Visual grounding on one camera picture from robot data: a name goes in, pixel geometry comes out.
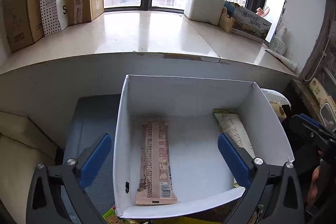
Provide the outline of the white open storage box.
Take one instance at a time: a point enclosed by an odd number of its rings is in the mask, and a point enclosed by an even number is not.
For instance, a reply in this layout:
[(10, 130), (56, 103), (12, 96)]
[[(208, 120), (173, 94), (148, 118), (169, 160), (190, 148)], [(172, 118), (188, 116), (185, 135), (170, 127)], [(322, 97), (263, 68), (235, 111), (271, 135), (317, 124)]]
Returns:
[[(293, 161), (288, 138), (272, 106), (256, 83), (169, 76), (125, 77), (117, 117), (113, 188), (117, 214), (128, 219), (188, 215), (240, 198), (242, 187), (218, 150), (221, 133), (214, 109), (238, 114), (253, 151), (267, 164)], [(138, 206), (142, 126), (166, 121), (173, 205)]]

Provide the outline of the white green snack packet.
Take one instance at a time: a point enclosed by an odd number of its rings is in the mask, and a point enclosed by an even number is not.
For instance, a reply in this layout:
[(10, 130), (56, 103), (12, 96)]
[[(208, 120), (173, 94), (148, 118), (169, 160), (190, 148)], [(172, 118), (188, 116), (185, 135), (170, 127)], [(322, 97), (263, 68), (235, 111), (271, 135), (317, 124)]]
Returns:
[(214, 109), (213, 114), (221, 129), (218, 149), (234, 177), (234, 186), (247, 189), (252, 183), (255, 158), (247, 131), (238, 114), (222, 109)]

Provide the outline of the tissue pack on side table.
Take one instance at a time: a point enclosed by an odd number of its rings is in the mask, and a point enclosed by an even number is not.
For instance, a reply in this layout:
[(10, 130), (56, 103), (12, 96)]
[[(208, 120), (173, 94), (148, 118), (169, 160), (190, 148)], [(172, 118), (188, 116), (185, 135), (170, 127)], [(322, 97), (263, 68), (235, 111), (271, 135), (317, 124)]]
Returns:
[(333, 97), (327, 93), (325, 88), (315, 77), (309, 83), (309, 89), (315, 96), (320, 107), (327, 103), (331, 110), (335, 113), (336, 105)]

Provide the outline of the blue grey table cloth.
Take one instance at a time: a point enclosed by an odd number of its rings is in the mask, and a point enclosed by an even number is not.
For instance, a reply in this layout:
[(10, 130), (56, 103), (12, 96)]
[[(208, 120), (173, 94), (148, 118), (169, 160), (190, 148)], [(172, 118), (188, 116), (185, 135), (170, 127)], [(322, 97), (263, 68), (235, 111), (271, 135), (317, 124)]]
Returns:
[[(63, 161), (78, 157), (102, 134), (109, 134), (114, 142), (119, 104), (120, 94), (78, 99)], [(85, 189), (100, 215), (114, 206), (113, 150), (112, 147), (92, 185)]]

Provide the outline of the dark wooden side table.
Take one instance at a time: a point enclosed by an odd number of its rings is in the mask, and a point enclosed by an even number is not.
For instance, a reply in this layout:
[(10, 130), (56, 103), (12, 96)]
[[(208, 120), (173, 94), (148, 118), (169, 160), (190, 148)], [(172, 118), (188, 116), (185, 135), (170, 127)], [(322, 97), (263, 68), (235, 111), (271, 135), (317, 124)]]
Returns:
[(319, 104), (307, 85), (304, 85), (299, 80), (291, 80), (290, 87), (293, 89), (292, 107), (297, 111), (302, 110), (304, 114), (321, 122), (322, 118), (319, 113)]

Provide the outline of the pink long snack bar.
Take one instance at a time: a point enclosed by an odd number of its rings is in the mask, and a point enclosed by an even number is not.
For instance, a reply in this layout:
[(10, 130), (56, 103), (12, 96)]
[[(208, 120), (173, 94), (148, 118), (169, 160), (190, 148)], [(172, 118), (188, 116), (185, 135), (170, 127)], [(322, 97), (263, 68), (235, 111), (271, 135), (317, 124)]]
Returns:
[(168, 124), (149, 121), (143, 125), (139, 186), (135, 195), (137, 206), (171, 205), (177, 203), (171, 177)]

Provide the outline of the white tube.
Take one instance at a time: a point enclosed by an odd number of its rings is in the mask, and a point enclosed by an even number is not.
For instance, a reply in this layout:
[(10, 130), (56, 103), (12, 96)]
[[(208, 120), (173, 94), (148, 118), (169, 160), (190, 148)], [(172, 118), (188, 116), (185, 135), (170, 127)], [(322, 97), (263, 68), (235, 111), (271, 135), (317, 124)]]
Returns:
[(277, 60), (281, 61), (288, 69), (290, 69), (292, 72), (295, 72), (296, 68), (297, 68), (297, 64), (290, 61), (289, 59), (287, 59), (286, 57), (270, 50), (270, 49), (266, 49), (266, 51), (268, 53), (270, 53), (273, 57), (275, 57)]

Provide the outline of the white plastic bottle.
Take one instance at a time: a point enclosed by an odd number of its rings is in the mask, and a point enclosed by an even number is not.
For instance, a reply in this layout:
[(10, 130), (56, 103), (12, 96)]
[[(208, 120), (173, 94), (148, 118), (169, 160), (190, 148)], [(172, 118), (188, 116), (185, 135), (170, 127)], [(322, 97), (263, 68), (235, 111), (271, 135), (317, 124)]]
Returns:
[(272, 38), (269, 44), (269, 49), (271, 51), (274, 51), (279, 55), (284, 55), (287, 48), (286, 43), (284, 42), (284, 37), (287, 33), (287, 30), (288, 29), (286, 27), (282, 27)]

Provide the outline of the printed landscape carton box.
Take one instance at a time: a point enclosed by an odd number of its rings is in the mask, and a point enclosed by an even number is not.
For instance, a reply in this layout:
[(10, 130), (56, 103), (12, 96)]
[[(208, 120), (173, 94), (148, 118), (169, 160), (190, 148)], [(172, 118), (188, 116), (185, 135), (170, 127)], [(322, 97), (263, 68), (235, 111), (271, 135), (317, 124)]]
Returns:
[(230, 32), (264, 43), (269, 33), (271, 22), (234, 2), (224, 2), (228, 15), (234, 20)]

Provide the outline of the small wicker basket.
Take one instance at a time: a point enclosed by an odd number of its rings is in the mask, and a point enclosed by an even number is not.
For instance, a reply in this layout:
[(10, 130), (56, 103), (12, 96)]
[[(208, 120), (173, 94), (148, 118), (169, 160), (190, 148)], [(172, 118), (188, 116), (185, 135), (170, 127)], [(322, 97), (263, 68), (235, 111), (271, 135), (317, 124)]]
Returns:
[(226, 33), (230, 34), (234, 23), (235, 19), (232, 16), (229, 16), (227, 8), (223, 7), (218, 26)]

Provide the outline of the pink figurine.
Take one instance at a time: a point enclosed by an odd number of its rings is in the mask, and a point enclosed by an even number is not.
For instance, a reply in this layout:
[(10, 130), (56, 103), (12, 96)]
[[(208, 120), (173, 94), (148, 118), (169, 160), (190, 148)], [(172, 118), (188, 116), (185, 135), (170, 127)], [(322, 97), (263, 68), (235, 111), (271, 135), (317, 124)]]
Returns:
[(265, 17), (266, 15), (269, 14), (269, 11), (270, 11), (269, 7), (266, 7), (265, 9), (262, 9), (261, 7), (258, 7), (256, 9), (256, 14), (263, 18), (263, 17)]

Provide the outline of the white foam box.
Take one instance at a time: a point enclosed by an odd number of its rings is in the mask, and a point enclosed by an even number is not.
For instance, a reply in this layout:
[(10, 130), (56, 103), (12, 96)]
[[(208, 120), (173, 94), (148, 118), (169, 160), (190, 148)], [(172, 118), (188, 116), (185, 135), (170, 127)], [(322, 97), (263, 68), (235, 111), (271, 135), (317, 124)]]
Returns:
[(188, 0), (184, 15), (189, 20), (217, 26), (226, 0)]

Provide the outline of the large brown cardboard box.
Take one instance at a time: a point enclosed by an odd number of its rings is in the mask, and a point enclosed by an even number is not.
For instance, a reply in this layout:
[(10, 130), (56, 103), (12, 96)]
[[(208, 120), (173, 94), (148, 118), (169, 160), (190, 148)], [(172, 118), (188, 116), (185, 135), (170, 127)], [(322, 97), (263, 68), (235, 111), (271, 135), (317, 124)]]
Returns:
[(11, 52), (34, 44), (45, 35), (40, 0), (3, 0), (3, 16)]

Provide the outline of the small open cardboard box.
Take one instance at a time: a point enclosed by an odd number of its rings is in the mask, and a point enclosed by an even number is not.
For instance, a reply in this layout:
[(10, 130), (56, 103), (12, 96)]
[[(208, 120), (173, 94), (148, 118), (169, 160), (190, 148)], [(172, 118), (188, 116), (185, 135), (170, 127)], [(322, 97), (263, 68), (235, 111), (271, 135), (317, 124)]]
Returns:
[(66, 0), (68, 25), (89, 23), (104, 13), (104, 0)]

